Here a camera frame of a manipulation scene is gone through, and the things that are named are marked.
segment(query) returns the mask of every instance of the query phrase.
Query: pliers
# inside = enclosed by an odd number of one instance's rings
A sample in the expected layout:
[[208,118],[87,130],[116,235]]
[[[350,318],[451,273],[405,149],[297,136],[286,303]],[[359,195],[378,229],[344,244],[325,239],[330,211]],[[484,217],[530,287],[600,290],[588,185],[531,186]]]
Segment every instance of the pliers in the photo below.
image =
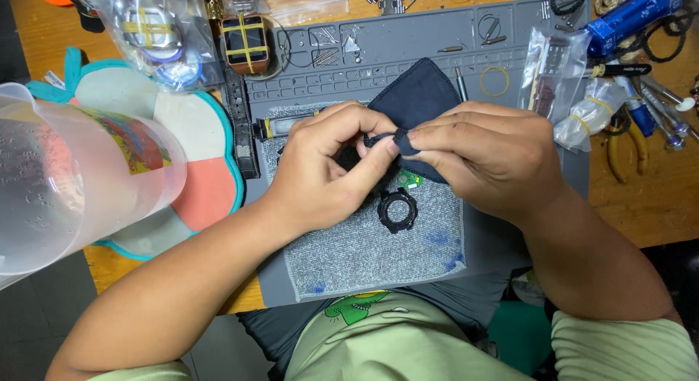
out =
[[625,112],[625,108],[622,109],[624,110],[612,116],[609,129],[603,130],[603,132],[609,136],[607,140],[607,161],[609,162],[609,168],[612,170],[612,174],[616,177],[616,180],[621,184],[625,184],[628,181],[628,175],[624,173],[619,164],[618,136],[628,132],[633,143],[636,145],[636,152],[638,154],[636,171],[638,171],[639,175],[643,175],[648,169],[648,147],[646,146],[646,139],[643,137],[640,128],[631,120],[631,117]]

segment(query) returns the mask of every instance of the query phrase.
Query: dark blue cloth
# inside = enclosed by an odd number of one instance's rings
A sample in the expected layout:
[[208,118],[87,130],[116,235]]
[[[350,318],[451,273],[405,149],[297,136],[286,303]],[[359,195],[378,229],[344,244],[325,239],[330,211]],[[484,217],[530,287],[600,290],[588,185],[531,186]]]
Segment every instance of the dark blue cloth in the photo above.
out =
[[[417,154],[419,150],[410,145],[407,130],[438,117],[460,103],[461,97],[449,78],[432,60],[422,58],[368,105],[368,108],[388,116],[398,126],[398,130],[373,138],[364,135],[364,144],[371,147],[381,138],[394,135],[394,142],[400,148],[401,155]],[[439,172],[426,162],[398,157],[398,165],[426,179],[446,183]]]

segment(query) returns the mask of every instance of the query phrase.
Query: plastic jug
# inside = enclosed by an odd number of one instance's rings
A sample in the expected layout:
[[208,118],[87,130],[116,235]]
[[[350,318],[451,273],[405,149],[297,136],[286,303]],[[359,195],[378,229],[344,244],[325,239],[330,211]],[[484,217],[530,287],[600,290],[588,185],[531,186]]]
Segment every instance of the plastic jug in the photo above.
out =
[[170,204],[182,147],[152,120],[0,85],[0,287]]

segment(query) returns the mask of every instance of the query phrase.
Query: plastic bag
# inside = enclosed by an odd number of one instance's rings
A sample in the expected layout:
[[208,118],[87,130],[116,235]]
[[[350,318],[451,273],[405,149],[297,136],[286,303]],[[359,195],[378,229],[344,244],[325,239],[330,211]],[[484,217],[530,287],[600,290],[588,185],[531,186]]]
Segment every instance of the plastic bag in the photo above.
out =
[[228,15],[269,12],[269,6],[264,0],[223,0],[223,8]]
[[563,33],[532,28],[518,107],[553,124],[563,120],[587,65],[590,39],[586,30]]
[[585,88],[585,99],[573,105],[570,115],[554,127],[554,140],[568,150],[589,152],[590,135],[607,127],[628,98],[628,91],[615,82],[591,79]]
[[324,16],[349,12],[347,0],[266,0],[270,16],[282,26],[293,26]]
[[91,0],[131,68],[165,91],[223,82],[203,0]]

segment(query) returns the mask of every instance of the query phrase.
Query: cartoon dinosaur print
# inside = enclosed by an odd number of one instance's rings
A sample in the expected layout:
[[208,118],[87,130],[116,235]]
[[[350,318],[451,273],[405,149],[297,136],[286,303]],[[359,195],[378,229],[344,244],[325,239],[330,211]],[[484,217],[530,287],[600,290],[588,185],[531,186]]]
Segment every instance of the cartoon dinosaur print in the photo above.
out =
[[387,296],[389,291],[372,291],[364,294],[345,296],[325,309],[325,316],[335,318],[343,316],[347,325],[365,319],[369,315],[369,308],[374,302],[378,302]]

